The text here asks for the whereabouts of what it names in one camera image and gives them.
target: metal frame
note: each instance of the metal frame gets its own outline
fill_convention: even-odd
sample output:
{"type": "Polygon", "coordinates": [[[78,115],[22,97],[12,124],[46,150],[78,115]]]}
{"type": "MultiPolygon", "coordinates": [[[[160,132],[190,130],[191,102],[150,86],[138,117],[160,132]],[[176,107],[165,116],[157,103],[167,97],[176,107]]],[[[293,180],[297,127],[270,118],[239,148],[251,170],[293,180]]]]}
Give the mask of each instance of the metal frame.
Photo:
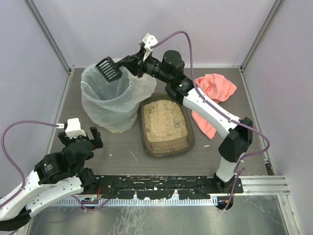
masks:
{"type": "Polygon", "coordinates": [[[299,226],[297,224],[294,212],[292,209],[292,201],[290,195],[279,195],[278,201],[282,210],[285,223],[290,235],[300,235],[299,226]]]}
{"type": "MultiPolygon", "coordinates": [[[[97,197],[96,195],[77,195],[80,200],[83,200],[86,197],[97,197]]],[[[106,199],[99,200],[97,205],[104,203],[106,199]]],[[[179,195],[175,192],[170,199],[159,199],[159,200],[150,200],[137,199],[136,193],[133,199],[110,199],[110,201],[105,204],[105,207],[128,207],[128,206],[140,206],[140,207],[164,207],[164,206],[214,206],[217,205],[218,201],[216,197],[211,199],[184,199],[179,200],[179,195]]],[[[79,207],[78,202],[72,197],[66,198],[59,201],[55,206],[60,207],[79,207]]],[[[94,207],[95,204],[85,204],[85,206],[94,207]]]]}
{"type": "MultiPolygon", "coordinates": [[[[193,65],[194,69],[240,69],[241,65],[223,65],[223,64],[214,64],[214,65],[206,65],[206,64],[197,64],[193,65]]],[[[190,63],[185,64],[185,69],[190,69],[190,63]]]]}
{"type": "MultiPolygon", "coordinates": [[[[252,94],[251,94],[250,86],[249,86],[249,84],[247,82],[246,73],[243,70],[240,70],[240,74],[241,74],[241,78],[243,80],[243,84],[244,84],[244,87],[245,87],[246,95],[248,97],[248,102],[249,102],[249,105],[250,105],[250,108],[251,108],[251,113],[252,113],[252,117],[254,119],[254,124],[255,124],[257,130],[262,131],[261,125],[260,125],[260,121],[258,119],[257,112],[256,112],[256,110],[254,108],[254,105],[253,105],[253,97],[252,97],[252,94]]],[[[261,147],[264,149],[266,147],[266,142],[265,142],[265,140],[261,136],[259,136],[259,138],[260,138],[261,147]]],[[[268,154],[267,151],[264,153],[264,161],[265,161],[266,165],[271,165],[269,154],[268,154]]],[[[275,172],[273,171],[273,169],[271,169],[271,172],[268,171],[268,174],[269,175],[274,175],[275,172]]]]}
{"type": "Polygon", "coordinates": [[[243,62],[243,65],[241,66],[241,70],[242,71],[245,71],[250,59],[252,58],[256,48],[259,46],[261,40],[264,38],[267,30],[269,29],[271,23],[273,22],[275,16],[277,15],[280,7],[283,5],[285,0],[275,0],[271,10],[269,11],[262,27],[261,27],[261,30],[259,31],[258,33],[258,36],[255,38],[244,62],[243,62]]]}
{"type": "MultiPolygon", "coordinates": [[[[60,99],[60,105],[59,105],[59,109],[57,111],[57,114],[55,116],[54,121],[57,122],[60,118],[61,115],[61,111],[63,109],[64,106],[64,102],[67,96],[67,92],[69,89],[69,85],[73,76],[73,70],[71,70],[72,67],[74,67],[74,65],[72,64],[68,64],[67,60],[65,59],[64,55],[62,54],[60,48],[58,47],[58,44],[56,43],[55,39],[53,38],[49,28],[47,27],[46,23],[44,22],[41,14],[39,13],[36,5],[34,4],[33,0],[24,0],[25,3],[27,4],[27,6],[29,7],[30,11],[32,12],[32,14],[34,15],[35,20],[37,21],[37,23],[39,24],[40,28],[43,31],[43,34],[46,36],[46,38],[48,39],[50,45],[52,46],[53,50],[55,51],[55,53],[57,54],[58,58],[60,59],[61,63],[63,64],[64,68],[66,69],[66,71],[69,72],[69,75],[67,77],[67,81],[64,85],[64,91],[63,91],[63,95],[60,99]]],[[[249,85],[247,83],[246,80],[246,74],[245,74],[245,69],[247,68],[255,50],[257,49],[257,47],[259,46],[261,40],[264,38],[267,30],[269,29],[274,17],[277,15],[279,9],[281,8],[282,4],[284,3],[285,0],[275,0],[269,14],[267,15],[261,30],[259,31],[256,39],[254,40],[242,66],[240,67],[240,73],[244,82],[244,86],[245,86],[245,90],[247,93],[247,97],[248,97],[248,101],[250,103],[250,107],[251,107],[251,111],[252,111],[252,115],[254,118],[254,122],[256,125],[256,128],[258,130],[261,130],[261,125],[260,122],[257,118],[257,113],[256,110],[253,106],[253,98],[251,95],[251,91],[249,88],[249,85]]],[[[202,66],[201,68],[212,68],[212,66],[202,66]]],[[[238,66],[227,66],[226,68],[238,68],[238,66]]],[[[50,152],[51,150],[51,146],[53,143],[53,139],[54,139],[54,135],[55,135],[55,129],[53,129],[53,131],[50,133],[49,135],[49,140],[48,140],[48,144],[47,144],[47,150],[46,150],[46,154],[50,152]]],[[[264,140],[261,140],[261,146],[264,148],[266,146],[266,143],[264,142],[264,140]]],[[[268,152],[265,153],[265,157],[264,157],[265,163],[270,165],[269,162],[269,156],[268,156],[268,152]]],[[[292,202],[291,202],[291,198],[290,198],[290,192],[286,183],[286,180],[283,176],[253,176],[253,177],[249,177],[249,176],[243,176],[240,177],[242,179],[242,184],[243,184],[243,188],[244,188],[244,193],[242,194],[237,194],[239,195],[278,195],[278,200],[283,212],[283,216],[288,228],[288,231],[290,233],[290,235],[299,235],[300,231],[299,231],[299,226],[296,223],[296,220],[294,218],[294,213],[292,210],[292,202]]],[[[112,206],[117,205],[118,203],[127,203],[125,202],[125,200],[123,200],[124,202],[122,202],[122,200],[120,199],[114,199],[114,201],[112,200],[112,202],[110,204],[112,204],[112,206]]],[[[70,204],[72,204],[71,202],[73,202],[73,205],[77,206],[78,204],[76,204],[77,202],[75,200],[70,200],[70,201],[60,201],[57,203],[57,205],[59,206],[69,206],[70,204]]],[[[24,226],[23,228],[19,229],[19,231],[17,232],[18,235],[25,235],[27,233],[27,228],[28,228],[27,224],[26,226],[24,226]]]]}
{"type": "Polygon", "coordinates": [[[58,47],[57,43],[55,42],[49,28],[47,27],[45,21],[43,20],[40,12],[38,11],[35,3],[33,2],[33,0],[24,0],[24,2],[26,3],[26,5],[28,6],[29,10],[31,11],[31,13],[34,16],[34,19],[36,20],[36,22],[38,23],[39,27],[41,28],[43,34],[46,36],[48,42],[50,43],[52,49],[54,50],[54,52],[56,53],[57,57],[59,58],[59,60],[61,61],[63,67],[65,68],[65,70],[67,72],[70,72],[71,68],[73,67],[72,65],[69,65],[65,59],[65,57],[63,56],[60,48],[58,47]]]}

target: plastic tray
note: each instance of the plastic tray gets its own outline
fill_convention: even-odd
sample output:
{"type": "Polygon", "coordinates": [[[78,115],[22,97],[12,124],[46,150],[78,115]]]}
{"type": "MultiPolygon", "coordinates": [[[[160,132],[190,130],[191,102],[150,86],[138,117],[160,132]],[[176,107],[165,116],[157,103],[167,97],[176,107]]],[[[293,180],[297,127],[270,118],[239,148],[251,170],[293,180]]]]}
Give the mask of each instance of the plastic tray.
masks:
{"type": "Polygon", "coordinates": [[[143,106],[161,99],[173,101],[167,94],[155,94],[152,95],[150,98],[142,101],[138,109],[139,129],[144,151],[148,155],[153,157],[171,156],[189,151],[195,146],[195,134],[192,129],[190,114],[188,113],[187,108],[178,104],[177,102],[175,103],[179,105],[181,112],[185,118],[188,135],[179,139],[161,142],[150,142],[147,139],[143,106]]]}

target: pink cloth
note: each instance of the pink cloth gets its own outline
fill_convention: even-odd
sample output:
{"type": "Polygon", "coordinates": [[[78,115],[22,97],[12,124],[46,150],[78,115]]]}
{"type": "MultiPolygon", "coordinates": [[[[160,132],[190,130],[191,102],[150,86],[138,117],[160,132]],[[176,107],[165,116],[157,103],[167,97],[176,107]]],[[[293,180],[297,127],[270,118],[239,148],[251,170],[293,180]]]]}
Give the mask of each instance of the pink cloth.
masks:
{"type": "MultiPolygon", "coordinates": [[[[237,89],[232,82],[217,73],[206,74],[204,77],[197,78],[195,82],[198,87],[216,103],[227,100],[237,89]]],[[[191,116],[200,130],[210,140],[213,139],[216,129],[196,112],[192,111],[191,116]]]]}

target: purple cable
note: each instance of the purple cable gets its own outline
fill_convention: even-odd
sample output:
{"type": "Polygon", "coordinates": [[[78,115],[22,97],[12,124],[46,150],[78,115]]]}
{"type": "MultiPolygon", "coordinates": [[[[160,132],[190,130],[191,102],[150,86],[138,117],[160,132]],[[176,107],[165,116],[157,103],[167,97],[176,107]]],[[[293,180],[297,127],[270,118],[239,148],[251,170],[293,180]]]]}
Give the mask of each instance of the purple cable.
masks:
{"type": "MultiPolygon", "coordinates": [[[[88,209],[88,208],[86,208],[86,207],[84,207],[84,206],[82,205],[81,201],[80,201],[76,196],[73,195],[72,197],[75,198],[75,199],[77,200],[77,202],[78,202],[85,210],[87,210],[87,211],[95,211],[95,210],[97,210],[97,209],[100,209],[102,206],[104,206],[104,205],[109,201],[109,199],[108,199],[107,201],[105,201],[105,202],[102,203],[99,207],[97,207],[97,208],[95,208],[95,209],[88,209]]],[[[46,222],[46,223],[51,223],[51,224],[58,224],[58,223],[65,222],[65,221],[67,221],[67,220],[73,218],[74,216],[76,216],[77,214],[79,214],[79,213],[81,213],[81,212],[82,212],[82,211],[75,212],[75,213],[69,215],[68,217],[66,217],[66,218],[64,218],[64,219],[61,219],[61,220],[58,220],[58,221],[46,220],[46,219],[45,219],[45,216],[43,215],[43,216],[40,217],[39,221],[37,222],[37,225],[36,225],[35,229],[33,230],[33,234],[36,234],[35,232],[37,231],[37,229],[38,229],[38,227],[39,227],[39,224],[40,224],[42,221],[43,221],[43,222],[46,222]]]]}
{"type": "Polygon", "coordinates": [[[237,172],[237,176],[236,176],[236,178],[235,178],[233,187],[231,187],[230,197],[229,197],[229,200],[228,200],[228,202],[227,202],[227,204],[226,204],[226,206],[225,206],[225,208],[224,208],[224,211],[226,211],[227,208],[228,208],[228,205],[229,205],[229,203],[230,203],[230,201],[231,201],[231,199],[232,199],[232,197],[233,197],[233,195],[234,195],[234,189],[235,189],[236,182],[237,182],[239,176],[241,175],[241,173],[244,172],[244,170],[245,170],[245,168],[242,168],[240,171],[237,172]]]}
{"type": "Polygon", "coordinates": [[[15,230],[15,231],[13,231],[12,233],[10,233],[9,235],[13,235],[14,233],[16,233],[17,232],[17,230],[15,230]]]}
{"type": "Polygon", "coordinates": [[[73,198],[75,198],[76,199],[76,201],[81,205],[81,207],[82,208],[84,208],[86,211],[90,211],[90,212],[93,212],[93,211],[96,211],[96,210],[98,210],[98,209],[100,209],[101,207],[103,207],[105,204],[107,204],[108,203],[108,201],[109,201],[109,199],[108,200],[106,200],[104,203],[102,203],[100,206],[98,206],[98,207],[96,207],[96,208],[93,208],[93,209],[89,209],[89,208],[87,208],[87,207],[85,207],[85,205],[76,197],[76,196],[72,196],[73,198]]]}
{"type": "Polygon", "coordinates": [[[2,136],[1,136],[1,148],[3,150],[3,153],[5,155],[5,157],[8,159],[8,161],[14,166],[14,168],[19,172],[19,174],[21,175],[22,177],[22,186],[21,186],[21,189],[19,189],[16,193],[14,193],[9,199],[7,199],[5,202],[3,202],[1,205],[0,205],[0,208],[2,208],[3,206],[5,206],[8,202],[12,201],[21,191],[22,191],[22,188],[25,187],[25,184],[26,184],[26,178],[22,172],[22,170],[18,167],[18,165],[16,165],[16,163],[12,160],[12,158],[9,156],[8,152],[6,151],[6,148],[5,148],[5,145],[4,145],[4,138],[5,138],[5,135],[6,133],[8,132],[8,130],[15,126],[15,125],[18,125],[18,124],[21,124],[21,123],[36,123],[36,124],[41,124],[41,125],[46,125],[46,126],[53,126],[53,127],[58,127],[59,125],[56,125],[56,124],[51,124],[51,123],[47,123],[47,122],[43,122],[43,121],[32,121],[32,120],[24,120],[24,121],[17,121],[17,122],[14,122],[12,124],[10,124],[2,133],[2,136]]]}
{"type": "MultiPolygon", "coordinates": [[[[186,36],[187,40],[188,40],[188,44],[189,44],[189,54],[190,54],[191,80],[192,80],[192,83],[194,84],[194,87],[196,88],[196,91],[197,91],[199,97],[201,97],[208,105],[210,105],[211,108],[213,108],[216,112],[218,112],[220,115],[222,115],[222,116],[223,116],[224,118],[226,118],[227,120],[229,120],[229,121],[231,121],[231,122],[233,122],[233,123],[235,123],[235,124],[237,124],[237,125],[239,125],[239,126],[242,126],[242,127],[246,128],[246,129],[248,129],[248,130],[251,130],[251,131],[257,133],[258,135],[262,136],[262,138],[265,139],[265,141],[267,142],[267,146],[266,146],[264,149],[259,150],[259,151],[256,151],[256,152],[253,152],[253,153],[244,154],[244,155],[240,158],[240,160],[243,160],[244,158],[246,158],[246,157],[248,157],[248,156],[253,156],[253,155],[257,155],[257,154],[261,154],[261,153],[266,152],[266,151],[269,149],[270,142],[269,142],[269,139],[268,139],[262,132],[258,131],[257,129],[255,129],[255,128],[253,128],[253,127],[250,127],[250,126],[247,126],[247,125],[245,125],[245,124],[242,124],[242,123],[240,123],[240,122],[238,122],[238,121],[232,120],[229,116],[227,116],[227,115],[224,114],[222,111],[220,111],[217,107],[215,107],[213,104],[211,104],[210,102],[208,102],[208,101],[205,99],[205,97],[201,94],[201,92],[199,91],[199,88],[198,88],[198,86],[197,86],[197,84],[196,84],[196,82],[195,82],[195,76],[194,76],[191,40],[190,40],[190,37],[189,37],[189,35],[188,35],[187,32],[182,31],[182,30],[176,31],[176,32],[170,34],[169,36],[167,36],[166,38],[164,38],[163,40],[161,40],[160,42],[158,42],[156,45],[152,46],[151,48],[153,49],[153,48],[158,47],[159,45],[165,43],[167,40],[169,40],[170,38],[172,38],[173,36],[175,36],[175,35],[177,35],[177,34],[179,34],[179,33],[184,34],[184,35],[186,36]]],[[[240,163],[241,163],[241,161],[238,161],[238,162],[237,162],[237,165],[236,165],[236,167],[235,167],[235,169],[234,169],[234,173],[237,171],[237,169],[238,169],[240,163]]],[[[236,176],[236,178],[235,178],[235,181],[234,181],[234,184],[233,184],[233,188],[232,188],[232,191],[231,191],[231,194],[230,194],[230,197],[229,197],[229,201],[228,201],[228,203],[227,203],[227,205],[226,205],[226,209],[227,209],[227,207],[228,207],[228,205],[229,205],[229,202],[230,202],[230,200],[231,200],[231,198],[232,198],[232,196],[233,196],[233,194],[234,194],[234,187],[235,187],[236,181],[237,181],[239,175],[240,175],[244,170],[245,170],[245,168],[243,168],[242,170],[240,170],[239,172],[237,172],[237,176],[236,176]]]]}

